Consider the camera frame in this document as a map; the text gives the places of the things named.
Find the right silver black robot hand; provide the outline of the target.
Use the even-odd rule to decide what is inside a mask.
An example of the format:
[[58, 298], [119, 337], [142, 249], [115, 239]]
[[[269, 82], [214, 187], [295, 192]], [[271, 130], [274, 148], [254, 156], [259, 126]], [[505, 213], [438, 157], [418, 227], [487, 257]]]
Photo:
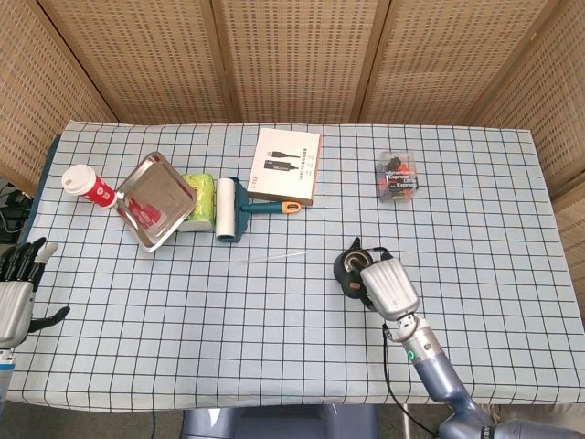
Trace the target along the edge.
[[384, 319], [399, 321], [418, 310], [420, 299], [398, 259], [376, 262], [362, 270], [360, 275], [370, 300]]

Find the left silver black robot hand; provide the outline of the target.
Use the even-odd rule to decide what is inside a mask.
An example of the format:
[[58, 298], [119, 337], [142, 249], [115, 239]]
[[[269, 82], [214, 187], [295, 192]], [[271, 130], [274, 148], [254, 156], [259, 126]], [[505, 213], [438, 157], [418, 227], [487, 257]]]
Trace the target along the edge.
[[8, 248], [1, 255], [1, 349], [14, 349], [29, 334], [53, 327], [66, 318], [69, 306], [54, 315], [33, 317], [37, 289], [56, 243], [45, 237]]

